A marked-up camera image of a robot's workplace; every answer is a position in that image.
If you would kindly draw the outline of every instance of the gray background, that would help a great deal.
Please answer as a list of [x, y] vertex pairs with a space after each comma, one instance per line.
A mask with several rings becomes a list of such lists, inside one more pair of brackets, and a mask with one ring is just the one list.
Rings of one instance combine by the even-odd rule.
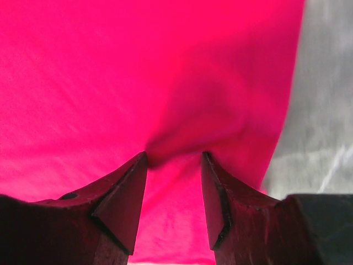
[[353, 1], [307, 0], [270, 196], [353, 191]]

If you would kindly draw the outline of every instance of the white strip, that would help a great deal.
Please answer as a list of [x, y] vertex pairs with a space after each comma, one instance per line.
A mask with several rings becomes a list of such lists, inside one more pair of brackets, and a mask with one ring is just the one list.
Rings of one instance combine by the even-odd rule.
[[331, 153], [331, 149], [326, 148], [326, 149], [320, 149], [318, 151], [312, 151], [312, 152], [303, 151], [303, 152], [289, 153], [286, 155], [279, 155], [279, 156], [276, 156], [275, 154], [272, 160], [293, 159], [293, 158], [305, 159], [305, 156], [315, 160], [315, 159], [320, 159], [323, 155], [329, 155], [330, 153]]
[[340, 166], [341, 164], [341, 160], [342, 160], [342, 157], [345, 153], [345, 147], [342, 146], [340, 148], [340, 150], [337, 152], [335, 158], [334, 158], [334, 161], [332, 163], [332, 166], [330, 167], [330, 170], [329, 172], [327, 173], [327, 175], [324, 177], [324, 180], [322, 181], [322, 184], [318, 190], [317, 193], [323, 193], [326, 186], [329, 184], [330, 180], [332, 179], [332, 177], [334, 176], [334, 174], [336, 173], [336, 170], [338, 169], [338, 167]]

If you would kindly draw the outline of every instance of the pink fabric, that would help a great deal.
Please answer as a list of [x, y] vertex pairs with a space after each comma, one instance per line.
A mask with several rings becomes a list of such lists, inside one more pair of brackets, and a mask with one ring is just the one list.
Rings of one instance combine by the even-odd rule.
[[146, 149], [131, 262], [212, 264], [200, 153], [259, 189], [303, 0], [0, 0], [0, 193], [58, 198]]

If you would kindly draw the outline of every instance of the pink cloth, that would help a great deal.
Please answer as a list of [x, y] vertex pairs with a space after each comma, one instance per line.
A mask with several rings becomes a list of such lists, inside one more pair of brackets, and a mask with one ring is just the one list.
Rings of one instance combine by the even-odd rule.
[[303, 0], [0, 0], [0, 193], [56, 199], [146, 149], [130, 261], [214, 263], [201, 151], [260, 188], [302, 12]]

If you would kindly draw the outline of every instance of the hole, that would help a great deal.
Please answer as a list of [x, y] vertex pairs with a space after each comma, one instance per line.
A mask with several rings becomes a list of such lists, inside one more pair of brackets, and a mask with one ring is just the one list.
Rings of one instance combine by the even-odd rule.
[[67, 193], [59, 198], [59, 200], [69, 200], [76, 198], [78, 195], [74, 192]]

